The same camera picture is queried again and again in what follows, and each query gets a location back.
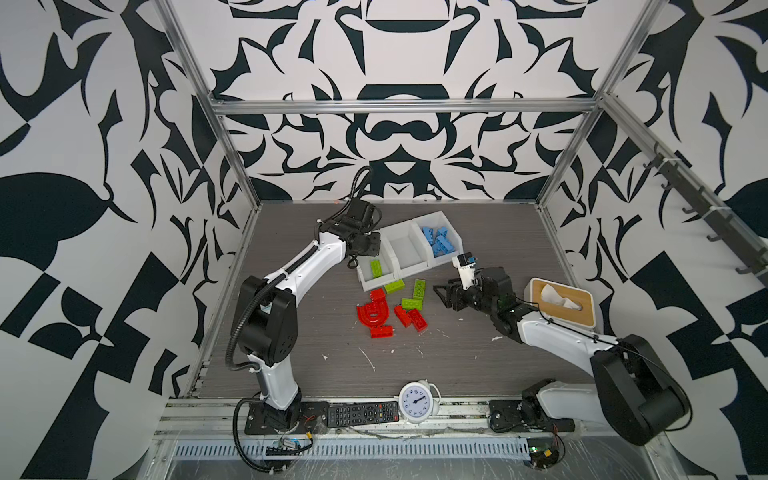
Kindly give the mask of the lone green lego brick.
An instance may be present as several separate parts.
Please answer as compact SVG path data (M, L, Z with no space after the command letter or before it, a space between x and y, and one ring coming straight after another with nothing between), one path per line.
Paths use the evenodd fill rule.
M371 268L371 274L374 279L380 278L383 276L383 269L382 265L379 260L371 260L370 261L370 268Z

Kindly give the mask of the red lego brick pair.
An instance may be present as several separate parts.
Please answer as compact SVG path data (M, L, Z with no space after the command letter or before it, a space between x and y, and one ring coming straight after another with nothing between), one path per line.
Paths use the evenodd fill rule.
M428 328L428 323L418 309L406 310L398 305L394 307L394 313L405 328L413 326L417 332L423 332Z

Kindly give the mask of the blue lego brick cluster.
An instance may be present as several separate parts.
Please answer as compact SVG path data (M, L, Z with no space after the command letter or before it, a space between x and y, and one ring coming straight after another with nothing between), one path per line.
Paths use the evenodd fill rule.
M448 239L448 229L441 227L433 229L430 227L422 227L422 234L431 247L432 254L435 258L448 255L456 251L453 243Z

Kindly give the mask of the red arch lego piece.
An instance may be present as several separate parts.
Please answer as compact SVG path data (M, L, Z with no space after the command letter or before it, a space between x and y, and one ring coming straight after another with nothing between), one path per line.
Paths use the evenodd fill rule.
M358 321L369 329L386 324L389 317L389 307L386 301L372 301L356 307Z

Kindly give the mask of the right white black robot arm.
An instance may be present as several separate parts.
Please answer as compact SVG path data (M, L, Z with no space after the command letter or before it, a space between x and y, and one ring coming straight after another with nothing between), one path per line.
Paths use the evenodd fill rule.
M463 267L457 278L433 288L451 310L486 314L496 330L519 344L547 351L588 373L586 384L542 380L521 395L524 424L579 420L609 426L642 446L690 423L693 408L680 383L651 345L638 335L617 338L559 320L531 290L518 296L501 267Z

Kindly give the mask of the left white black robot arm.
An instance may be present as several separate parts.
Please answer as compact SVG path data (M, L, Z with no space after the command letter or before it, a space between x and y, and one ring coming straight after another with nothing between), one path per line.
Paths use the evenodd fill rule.
M298 339L299 304L342 261L354 268L360 257L379 254L381 219L379 207L351 198L316 222L310 243L285 265L264 278L250 276L240 287L225 365L233 372L254 373L265 409L288 423L301 403L290 360Z

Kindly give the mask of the left white bin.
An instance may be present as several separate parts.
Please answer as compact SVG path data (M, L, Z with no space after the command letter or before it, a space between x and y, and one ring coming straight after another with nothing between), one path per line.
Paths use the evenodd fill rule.
M356 269L358 280L364 291L382 288L397 279L399 268L394 250L390 242L382 237L379 254L376 256L361 256Z

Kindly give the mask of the white bin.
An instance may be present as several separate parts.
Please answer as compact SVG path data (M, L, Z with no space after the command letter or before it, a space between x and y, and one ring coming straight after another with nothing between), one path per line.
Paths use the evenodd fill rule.
M420 241L427 245L427 265L430 268L450 264L454 257L464 253L461 236L442 211L416 217L413 222Z
M407 220L380 230L385 250L392 259L397 279L414 276L430 269L431 253L428 243L413 220Z
M358 280L364 291L382 288L397 279L399 268L394 250L390 242L382 237L379 254L376 256L361 256L356 269Z

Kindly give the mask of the small red lego brick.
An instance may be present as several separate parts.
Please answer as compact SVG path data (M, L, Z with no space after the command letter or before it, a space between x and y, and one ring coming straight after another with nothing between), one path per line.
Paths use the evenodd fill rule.
M370 292L370 299L372 302L385 302L386 292L383 288L374 289Z

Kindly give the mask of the middle white bin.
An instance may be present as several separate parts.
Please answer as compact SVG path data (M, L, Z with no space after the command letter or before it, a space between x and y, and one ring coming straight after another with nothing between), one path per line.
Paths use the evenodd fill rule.
M385 250L392 259L397 279L414 276L430 269L431 253L428 243L413 220L407 220L380 230Z

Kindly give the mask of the red lego brick low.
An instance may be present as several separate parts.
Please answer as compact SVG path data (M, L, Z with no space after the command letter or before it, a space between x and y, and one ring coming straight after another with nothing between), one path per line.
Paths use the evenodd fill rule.
M394 328L392 325L373 327L370 329L370 335L372 339L390 338L394 335Z

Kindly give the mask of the white analog clock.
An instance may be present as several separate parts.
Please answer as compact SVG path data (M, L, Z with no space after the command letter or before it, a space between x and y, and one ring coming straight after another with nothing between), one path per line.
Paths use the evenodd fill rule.
M439 388L426 379L407 383L398 395L401 417L411 424L421 424L436 416L441 402Z

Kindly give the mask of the white box wooden lid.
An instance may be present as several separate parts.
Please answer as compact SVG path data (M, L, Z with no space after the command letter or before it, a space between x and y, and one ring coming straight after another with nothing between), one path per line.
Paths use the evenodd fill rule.
M586 290L532 278L524 289L524 299L554 320L591 331L597 327L594 300Z

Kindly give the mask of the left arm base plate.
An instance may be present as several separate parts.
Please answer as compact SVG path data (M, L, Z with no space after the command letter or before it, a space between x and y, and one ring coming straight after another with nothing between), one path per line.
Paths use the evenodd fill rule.
M250 436L277 435L282 433L304 434L324 427L329 408L328 402L304 402L292 405L288 410L277 410L265 402L250 402L244 433Z

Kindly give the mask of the aluminium frame rail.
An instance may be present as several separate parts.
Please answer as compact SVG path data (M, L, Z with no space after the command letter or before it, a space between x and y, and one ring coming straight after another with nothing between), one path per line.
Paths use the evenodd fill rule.
M302 101L210 101L218 115L239 114L373 114L373 113L482 113L482 112L588 112L592 98L566 99L387 99Z

